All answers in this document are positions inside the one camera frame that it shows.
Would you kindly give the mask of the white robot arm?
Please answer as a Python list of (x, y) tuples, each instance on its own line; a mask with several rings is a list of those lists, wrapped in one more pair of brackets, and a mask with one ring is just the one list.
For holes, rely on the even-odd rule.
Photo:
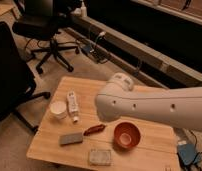
[(133, 87), (129, 76), (114, 74), (95, 97), (99, 119), (126, 116), (202, 132), (202, 87), (151, 92)]

